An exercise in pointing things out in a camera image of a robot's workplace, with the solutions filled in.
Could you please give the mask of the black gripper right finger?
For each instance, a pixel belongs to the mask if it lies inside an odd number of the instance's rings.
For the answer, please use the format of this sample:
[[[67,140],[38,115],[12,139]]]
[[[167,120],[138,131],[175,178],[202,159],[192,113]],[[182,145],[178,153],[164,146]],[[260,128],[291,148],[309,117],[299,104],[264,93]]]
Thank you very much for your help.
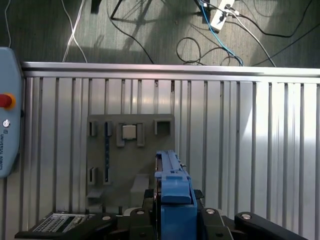
[[[240,212],[234,219],[220,214],[217,209],[205,208],[203,193],[194,191],[198,204],[197,239],[198,240],[304,240],[286,228],[283,228],[255,213]]]

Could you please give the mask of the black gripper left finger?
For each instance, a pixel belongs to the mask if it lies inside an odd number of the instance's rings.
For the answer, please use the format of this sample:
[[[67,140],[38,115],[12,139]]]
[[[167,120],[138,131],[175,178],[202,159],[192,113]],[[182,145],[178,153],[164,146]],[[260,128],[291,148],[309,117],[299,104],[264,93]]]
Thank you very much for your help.
[[[15,240],[155,240],[153,206],[127,209],[123,215],[51,212]]]

